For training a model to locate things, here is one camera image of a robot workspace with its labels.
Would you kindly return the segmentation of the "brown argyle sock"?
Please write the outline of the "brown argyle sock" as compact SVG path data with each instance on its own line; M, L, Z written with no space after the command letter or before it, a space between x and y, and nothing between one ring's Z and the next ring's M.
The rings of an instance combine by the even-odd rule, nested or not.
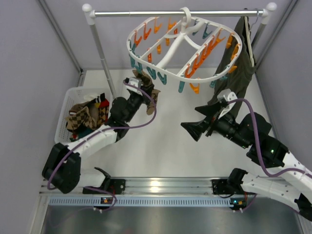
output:
M102 108L98 109L98 120L97 120L97 127L98 128L107 121L108 114L109 114L109 108L108 107L102 107Z
M133 70L132 72L136 78L141 79L141 89L145 91L153 100L150 101L147 97L144 97L144 101L147 106L146 114L150 116L154 113L156 109L158 95L160 91L155 88L152 78L147 73L145 73L144 71L139 72L138 70Z
M79 103L74 105L69 110L69 115L65 118L65 120L67 121L67 130L69 130L70 132L75 132L82 126L92 130L95 130L97 128L97 123L92 120L89 114L88 107L91 104L88 104L87 102Z

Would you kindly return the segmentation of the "white clip hanger frame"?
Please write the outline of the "white clip hanger frame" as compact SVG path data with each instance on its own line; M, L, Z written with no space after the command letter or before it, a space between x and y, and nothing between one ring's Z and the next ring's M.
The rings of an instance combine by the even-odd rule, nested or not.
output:
M236 68L243 50L242 39L235 30L200 17L183 8L184 17L172 21L170 17L150 17L127 37L126 47L131 67L139 74L163 84L179 82L178 92L189 84L195 94L200 85L224 78ZM213 75L200 75L198 70L208 65L221 47L234 47L230 58Z

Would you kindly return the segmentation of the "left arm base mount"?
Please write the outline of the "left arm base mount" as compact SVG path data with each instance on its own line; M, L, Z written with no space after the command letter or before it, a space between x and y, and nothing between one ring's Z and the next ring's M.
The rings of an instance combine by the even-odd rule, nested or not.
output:
M108 187L108 192L114 195L121 195L124 193L126 188L125 179L111 179Z

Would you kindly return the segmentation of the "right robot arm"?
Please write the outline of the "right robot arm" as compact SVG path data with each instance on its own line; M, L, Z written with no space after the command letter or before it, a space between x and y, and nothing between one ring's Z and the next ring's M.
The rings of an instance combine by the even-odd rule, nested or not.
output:
M218 133L243 149L266 178L234 168L226 186L232 194L252 193L279 201L307 220L312 219L312 173L281 141L269 135L271 125L244 98L199 106L205 118L181 126L195 141Z

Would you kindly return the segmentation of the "black striped sock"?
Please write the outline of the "black striped sock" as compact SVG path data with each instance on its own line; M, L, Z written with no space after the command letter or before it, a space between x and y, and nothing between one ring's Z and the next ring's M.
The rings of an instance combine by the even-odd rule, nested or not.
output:
M105 100L106 100L105 93L102 93L94 99L94 104L97 106L100 106L100 104L104 102Z

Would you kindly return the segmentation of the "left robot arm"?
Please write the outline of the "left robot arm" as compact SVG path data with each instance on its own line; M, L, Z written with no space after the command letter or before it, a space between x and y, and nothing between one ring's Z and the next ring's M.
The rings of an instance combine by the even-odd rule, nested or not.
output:
M113 100L110 116L105 124L89 135L69 144L53 146L42 170L48 190L59 190L64 194L76 187L86 193L104 193L111 183L110 175L98 166L83 169L82 161L106 146L120 141L131 128L128 123L142 104L152 104L152 93L130 91L128 99Z

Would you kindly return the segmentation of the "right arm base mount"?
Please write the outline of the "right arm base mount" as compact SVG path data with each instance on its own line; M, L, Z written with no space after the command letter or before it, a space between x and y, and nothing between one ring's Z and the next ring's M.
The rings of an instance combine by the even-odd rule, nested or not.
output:
M212 179L212 190L214 195L233 195L226 179Z

